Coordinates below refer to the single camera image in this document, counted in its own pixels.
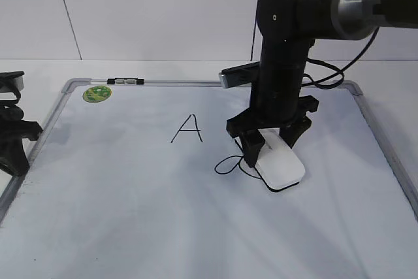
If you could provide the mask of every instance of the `white wall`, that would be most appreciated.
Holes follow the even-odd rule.
[[[257,0],[67,0],[83,59],[248,60]]]
[[[79,59],[62,0],[0,0],[0,59]]]
[[[256,0],[66,0],[83,59],[248,60]],[[63,0],[0,0],[0,59],[79,59]],[[363,42],[317,41],[348,60]],[[254,59],[261,36],[257,30]],[[418,30],[382,29],[364,59],[417,59]]]
[[[350,60],[364,47],[363,41],[318,40],[311,49],[310,57],[324,60]],[[261,35],[257,30],[253,59],[259,59]],[[417,60],[418,29],[381,28],[374,44],[363,60]]]

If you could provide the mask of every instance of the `green sticker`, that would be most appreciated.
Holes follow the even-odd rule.
[[[112,95],[112,90],[107,86],[94,86],[83,93],[83,99],[88,103],[100,103]]]

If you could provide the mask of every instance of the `black cable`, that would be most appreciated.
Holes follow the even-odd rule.
[[[228,159],[230,159],[230,158],[234,158],[234,157],[239,157],[240,158],[240,160],[234,165],[234,167],[232,167],[229,171],[227,171],[227,172],[220,172],[220,171],[218,171],[218,167],[224,162],[224,161],[226,161],[226,160],[228,160]],[[233,172],[234,170],[235,170],[235,168],[239,168],[243,173],[245,173],[246,175],[248,175],[248,176],[250,176],[250,177],[252,177],[252,178],[255,178],[255,179],[259,179],[259,180],[261,180],[261,178],[259,178],[258,176],[253,176],[252,174],[250,174],[250,173],[248,173],[248,172],[246,172],[243,168],[242,168],[242,166],[241,166],[241,162],[242,162],[242,160],[244,159],[244,156],[239,156],[239,155],[232,155],[232,156],[229,156],[229,157],[226,157],[225,159],[222,159],[216,166],[215,166],[215,172],[216,173],[218,173],[218,174],[220,174],[220,175],[224,175],[224,174],[230,174],[231,172]]]
[[[372,36],[370,37],[370,40],[368,41],[368,43],[366,44],[366,46],[362,49],[362,51],[360,52],[360,54],[358,54],[356,58],[354,58],[352,61],[350,61],[342,69],[339,69],[339,68],[337,68],[337,66],[331,65],[330,63],[326,63],[326,62],[321,61],[321,60],[315,60],[315,59],[309,59],[308,58],[308,62],[313,63],[313,64],[316,64],[316,65],[321,65],[323,67],[328,67],[328,68],[330,68],[330,69],[332,69],[332,70],[334,70],[336,72],[334,74],[332,74],[332,75],[329,75],[329,76],[327,76],[325,78],[322,78],[321,80],[317,80],[317,81],[313,81],[313,79],[312,79],[312,77],[310,75],[304,74],[304,77],[309,78],[311,80],[311,82],[309,82],[309,83],[303,83],[302,84],[302,87],[314,85],[314,86],[317,86],[317,87],[320,86],[319,88],[322,88],[323,90],[329,90],[331,88],[335,88],[335,87],[339,86],[344,81],[344,77],[343,77],[344,71],[347,70],[348,68],[350,68],[354,63],[356,63],[360,58],[363,57],[363,55],[367,52],[367,50],[369,49],[369,47],[373,44],[376,36],[378,35],[378,32],[379,32],[379,28],[377,28],[377,29],[374,30]],[[342,79],[340,79],[339,81],[337,81],[337,82],[329,85],[329,86],[333,86],[333,87],[329,87],[328,85],[324,85],[324,84],[323,85],[320,85],[320,83],[323,83],[325,81],[328,81],[331,78],[335,78],[338,75],[341,75],[342,76]]]
[[[310,59],[310,58],[308,58],[308,60],[307,60],[309,63],[312,63],[312,64],[314,64],[314,65],[320,65],[320,66],[322,66],[322,67],[326,67],[326,68],[329,68],[329,69],[331,69],[331,70],[334,70],[336,73],[338,73],[339,75],[341,75],[341,79],[339,79],[337,82],[335,82],[335,83],[332,83],[332,84],[320,84],[320,83],[317,83],[309,74],[307,74],[307,73],[304,73],[303,74],[303,77],[304,78],[309,78],[309,80],[311,81],[311,83],[315,86],[315,87],[317,87],[317,88],[319,88],[319,89],[321,89],[321,90],[331,90],[332,88],[336,88],[336,87],[338,87],[339,85],[341,85],[342,84],[342,82],[344,82],[344,72],[342,72],[341,70],[340,70],[340,68],[338,68],[337,66],[335,66],[335,65],[331,65],[330,63],[327,63],[327,62],[325,62],[325,61],[322,61],[322,60],[316,60],[316,59]]]

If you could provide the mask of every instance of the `robotic arm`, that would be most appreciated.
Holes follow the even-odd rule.
[[[224,88],[251,82],[249,108],[227,120],[244,159],[254,167],[265,144],[259,129],[278,127],[292,147],[311,126],[307,112],[318,100],[300,97],[309,49],[316,39],[360,40],[378,27],[418,28],[418,0],[259,0],[256,20],[263,36],[259,63],[223,70]]]

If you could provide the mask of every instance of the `black clamp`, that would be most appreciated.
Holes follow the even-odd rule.
[[[24,112],[16,106],[20,100],[17,79],[24,72],[0,73],[0,91],[11,92],[14,100],[0,100],[0,169],[14,176],[23,176],[29,170],[22,139],[38,140],[42,128],[37,122],[23,121]]]

